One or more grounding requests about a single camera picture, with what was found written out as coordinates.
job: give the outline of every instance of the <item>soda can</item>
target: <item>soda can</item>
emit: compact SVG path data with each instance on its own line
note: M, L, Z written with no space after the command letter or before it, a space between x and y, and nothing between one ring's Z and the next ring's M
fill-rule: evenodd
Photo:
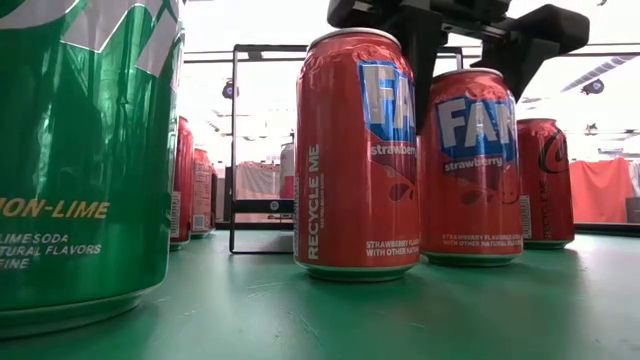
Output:
M419 261L413 75L398 41L315 40L298 78L295 260L318 278L382 281Z
M178 124L176 171L171 197L171 249L178 250L191 236L193 208L193 133L186 118Z
M294 182L294 157L293 143L285 144L280 153L280 198L293 199Z
M500 266L522 253L514 108L495 70L433 79L418 137L421 251L429 262Z
M178 0L0 5L0 338L135 307L166 274Z
M213 166L211 166L207 151L201 147L196 147L193 161L191 233L201 236L211 231L211 173Z
M218 194L218 171L211 166L211 230L216 229L216 205Z
M573 241L567 138L553 119L519 120L520 207L527 249L562 249Z

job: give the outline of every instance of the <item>dark red soda can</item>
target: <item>dark red soda can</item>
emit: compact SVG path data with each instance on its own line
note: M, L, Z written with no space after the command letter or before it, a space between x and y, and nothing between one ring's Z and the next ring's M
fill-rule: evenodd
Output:
M553 119L525 119L518 146L524 246L562 249L575 237L567 138Z
M315 40L298 78L295 260L337 281L419 260L413 75L398 41L351 28Z
M218 201L218 172L211 166L211 230L216 228L216 205Z
M514 108L495 70L433 79L418 137L421 250L430 262L500 266L522 253Z
M293 143L284 144L280 153L280 199L293 199L294 157Z
M186 118L178 124L178 149L171 199L171 248L179 249L189 242L193 201L193 133Z

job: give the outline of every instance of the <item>red curtain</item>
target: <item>red curtain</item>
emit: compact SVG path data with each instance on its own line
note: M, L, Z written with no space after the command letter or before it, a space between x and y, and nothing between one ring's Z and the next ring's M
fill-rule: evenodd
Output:
M627 222L625 199L633 196L633 190L625 159L576 161L569 171L575 222Z

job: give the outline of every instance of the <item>can bottom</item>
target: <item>can bottom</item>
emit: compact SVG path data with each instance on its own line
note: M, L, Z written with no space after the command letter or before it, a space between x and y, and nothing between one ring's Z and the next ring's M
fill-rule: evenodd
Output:
M559 241L537 241L537 240L526 240L524 242L525 249L531 250L559 250L564 249L567 244L572 242L573 240L559 240Z
M215 229L211 229L207 232L199 232L199 233L191 233L191 240L200 240L200 239L204 239L207 236L213 234L213 230Z
M169 243L169 251L182 250L182 246L183 245L187 245L188 243L189 243L189 240L182 241L182 242L170 242Z
M309 276L339 282L381 282L401 278L415 264L382 268L343 268L320 266L297 262L307 270Z
M101 300L35 309L0 311L0 339L32 336L76 328L123 314L140 304L155 286Z
M506 266L518 255L472 255L472 254L440 254L423 252L430 264L457 267L497 267Z

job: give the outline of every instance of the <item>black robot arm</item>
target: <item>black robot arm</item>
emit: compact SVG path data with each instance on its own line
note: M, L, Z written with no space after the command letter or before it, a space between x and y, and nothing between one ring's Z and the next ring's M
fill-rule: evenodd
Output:
M415 77L416 121L424 122L437 51L449 33L482 40L472 67L500 71L516 100L542 63L585 46L589 19L553 5L518 19L506 17L511 0L331 0L334 27L363 26L393 34Z

